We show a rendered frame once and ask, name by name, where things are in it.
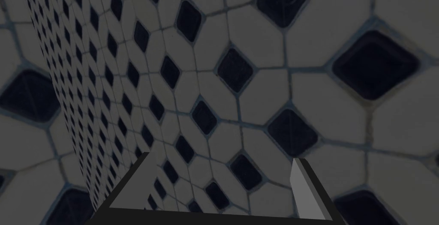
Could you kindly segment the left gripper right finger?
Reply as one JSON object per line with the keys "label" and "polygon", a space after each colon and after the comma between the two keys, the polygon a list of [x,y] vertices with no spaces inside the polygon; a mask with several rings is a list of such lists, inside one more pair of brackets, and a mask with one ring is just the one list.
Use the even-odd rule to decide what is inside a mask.
{"label": "left gripper right finger", "polygon": [[290,186],[301,220],[340,220],[340,213],[305,158],[294,158]]}

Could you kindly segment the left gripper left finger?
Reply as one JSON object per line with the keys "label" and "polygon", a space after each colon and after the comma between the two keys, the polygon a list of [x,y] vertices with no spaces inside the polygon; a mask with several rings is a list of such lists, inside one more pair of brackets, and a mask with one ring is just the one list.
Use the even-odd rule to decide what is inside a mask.
{"label": "left gripper left finger", "polygon": [[143,209],[156,177],[155,153],[142,153],[111,192],[109,207]]}

